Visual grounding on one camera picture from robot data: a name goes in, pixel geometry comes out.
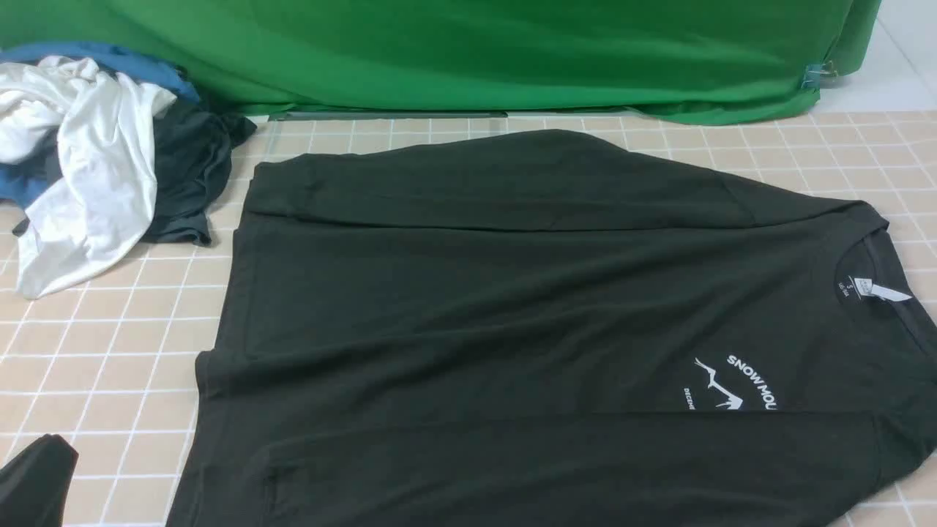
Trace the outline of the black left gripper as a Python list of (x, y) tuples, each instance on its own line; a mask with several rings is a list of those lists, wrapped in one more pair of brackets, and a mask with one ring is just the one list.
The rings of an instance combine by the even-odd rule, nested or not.
[(2, 526), (61, 526), (79, 454), (63, 437), (32, 441), (1, 471)]

